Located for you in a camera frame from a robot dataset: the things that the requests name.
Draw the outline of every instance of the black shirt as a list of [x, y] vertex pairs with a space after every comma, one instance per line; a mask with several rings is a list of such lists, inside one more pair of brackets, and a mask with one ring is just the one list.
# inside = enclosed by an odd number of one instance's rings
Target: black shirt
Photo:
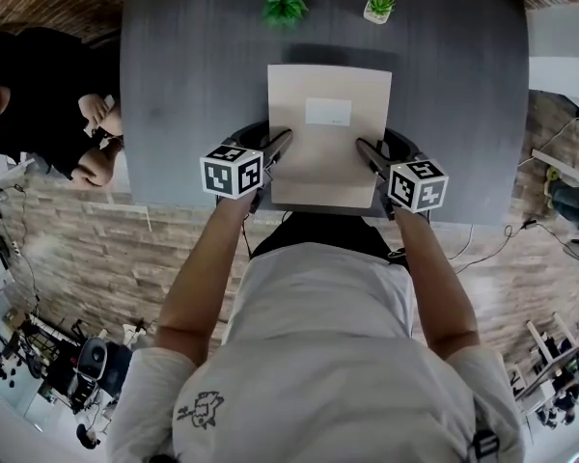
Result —
[[0, 33], [0, 86], [11, 90], [0, 116], [0, 153], [18, 163], [22, 152], [30, 152], [55, 164], [56, 146], [67, 148], [69, 136], [88, 123], [79, 98], [110, 93], [97, 62], [80, 39], [58, 31]]

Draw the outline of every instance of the printed graphic on shirt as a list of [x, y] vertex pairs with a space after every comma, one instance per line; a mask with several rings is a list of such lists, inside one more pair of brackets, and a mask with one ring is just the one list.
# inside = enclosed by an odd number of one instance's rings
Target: printed graphic on shirt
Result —
[[179, 408], [178, 417], [176, 420], [182, 421], [188, 417], [191, 418], [191, 423], [195, 428], [202, 427], [204, 430], [209, 425], [216, 426], [216, 409], [225, 401], [225, 398], [219, 395], [218, 391], [206, 391], [199, 393], [193, 409], [189, 409], [188, 405]]

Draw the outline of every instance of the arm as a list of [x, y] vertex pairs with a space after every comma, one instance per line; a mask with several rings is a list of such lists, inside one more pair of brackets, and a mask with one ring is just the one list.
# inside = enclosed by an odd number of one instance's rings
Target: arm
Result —
[[428, 347], [446, 360], [465, 346], [480, 344], [472, 304], [428, 221], [404, 209], [395, 215]]
[[197, 366], [206, 361], [240, 228], [254, 196], [219, 203], [161, 309], [156, 346], [182, 353]]

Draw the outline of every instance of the succulent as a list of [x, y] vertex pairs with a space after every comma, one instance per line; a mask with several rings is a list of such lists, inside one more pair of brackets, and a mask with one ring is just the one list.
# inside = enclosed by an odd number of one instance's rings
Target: succulent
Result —
[[304, 17], [307, 6], [303, 0], [265, 0], [263, 20], [271, 27], [294, 27]]
[[397, 0], [369, 0], [369, 9], [375, 15], [391, 13], [397, 5]]

